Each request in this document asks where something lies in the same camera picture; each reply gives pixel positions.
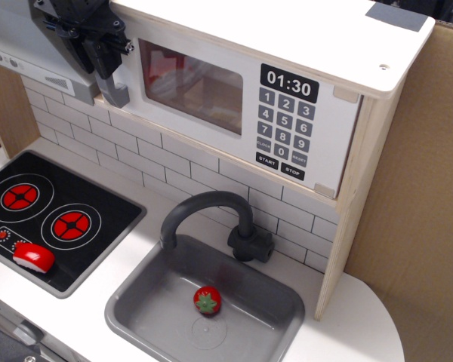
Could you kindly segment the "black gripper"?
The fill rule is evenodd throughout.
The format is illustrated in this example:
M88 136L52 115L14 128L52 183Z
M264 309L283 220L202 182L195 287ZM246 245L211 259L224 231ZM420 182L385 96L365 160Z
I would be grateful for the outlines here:
M110 1L35 1L33 6L88 74L96 71L108 79L122 64L121 54L134 49L125 22L112 11Z

